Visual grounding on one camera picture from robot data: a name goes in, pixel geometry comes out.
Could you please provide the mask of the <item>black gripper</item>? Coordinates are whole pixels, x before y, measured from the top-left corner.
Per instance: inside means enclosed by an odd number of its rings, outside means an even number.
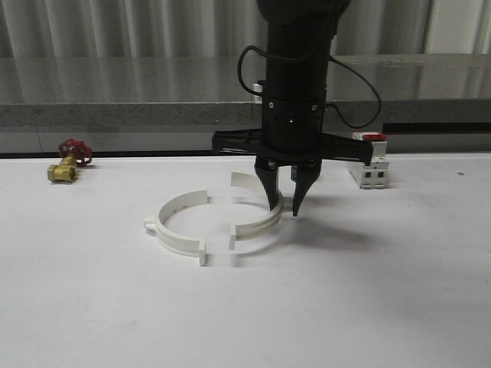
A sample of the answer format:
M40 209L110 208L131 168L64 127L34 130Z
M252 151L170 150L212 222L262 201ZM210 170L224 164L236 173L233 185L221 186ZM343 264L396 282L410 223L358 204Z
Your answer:
M278 204L278 167L299 166L292 213L296 217L308 190L319 177L323 159L369 164L371 143L322 132L324 107L320 100L291 102L262 99L258 129L216 131L212 147L222 153L254 155L258 176L273 210Z

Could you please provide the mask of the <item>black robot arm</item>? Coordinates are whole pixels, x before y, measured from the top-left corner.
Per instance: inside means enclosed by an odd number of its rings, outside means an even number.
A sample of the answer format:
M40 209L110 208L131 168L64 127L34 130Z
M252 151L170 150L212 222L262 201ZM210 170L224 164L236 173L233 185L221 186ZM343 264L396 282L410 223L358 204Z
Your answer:
M318 179L325 159L371 163L371 143L323 133L331 40L347 1L260 1L268 23L267 48L251 50L266 59L258 129L216 131L215 151L256 156L255 172L270 208L279 201L278 168L288 166L295 194L292 211Z

